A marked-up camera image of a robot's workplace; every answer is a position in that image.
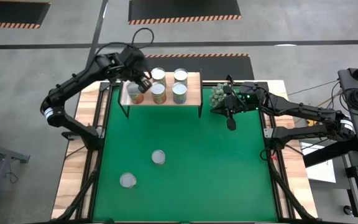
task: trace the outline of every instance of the white paper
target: white paper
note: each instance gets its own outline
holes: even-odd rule
[[[301,148],[311,146],[312,144],[301,142]],[[314,152],[318,149],[322,149],[324,146],[312,146],[307,149],[303,149],[303,155],[307,155],[311,152]],[[314,166],[306,168],[306,173],[308,174],[308,178],[311,180],[320,180],[331,183],[336,183],[335,180],[335,172],[334,172],[334,164],[333,160],[329,160],[326,162],[322,162],[320,164],[316,164]]]

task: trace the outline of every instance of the yellow and black striped tape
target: yellow and black striped tape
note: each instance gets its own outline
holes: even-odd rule
[[[157,57],[248,57],[249,54],[166,54],[166,55],[145,55],[148,58]]]
[[[241,19],[239,15],[226,15],[226,16],[192,16],[192,17],[176,17],[176,18],[163,18],[163,19],[138,19],[129,21],[129,25],[141,24],[160,24],[160,23],[174,23],[174,22],[200,22],[200,21],[221,21],[221,20],[235,20]]]
[[[40,26],[39,24],[0,22],[0,28],[39,29]]]

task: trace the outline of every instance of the bunch of grapes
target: bunch of grapes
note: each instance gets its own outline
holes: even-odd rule
[[[219,83],[217,86],[212,87],[211,95],[209,96],[209,105],[215,107],[223,101],[224,97],[226,96],[226,94],[223,93],[223,87],[226,85],[227,83]]]

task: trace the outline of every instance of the black floor mat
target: black floor mat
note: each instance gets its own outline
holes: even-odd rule
[[[248,54],[175,54],[146,55],[150,69],[161,67],[167,72],[184,68],[189,72],[202,69],[203,80],[254,80]]]
[[[237,0],[130,0],[130,25],[241,19]]]
[[[38,29],[50,2],[0,1],[0,28]]]

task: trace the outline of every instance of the can lid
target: can lid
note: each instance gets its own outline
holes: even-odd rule
[[[153,83],[151,87],[151,92],[153,94],[159,95],[162,94],[165,91],[165,86],[162,83],[156,82]]]
[[[119,182],[121,186],[129,188],[136,184],[136,178],[131,173],[125,173],[121,175]]]
[[[156,164],[161,164],[165,161],[165,153],[162,150],[156,150],[152,154],[152,160]]]
[[[128,84],[127,86],[127,92],[128,94],[130,95],[133,95],[133,94],[139,94],[140,93],[140,90],[139,90],[139,85],[136,84],[136,83],[130,83]]]
[[[154,68],[152,70],[152,78],[160,80],[165,76],[165,70],[162,68]]]
[[[174,71],[173,77],[175,77],[176,80],[184,81],[187,79],[187,71],[184,68],[178,68]]]
[[[172,86],[172,92],[174,94],[182,95],[185,94],[187,91],[187,87],[182,83],[175,83]]]

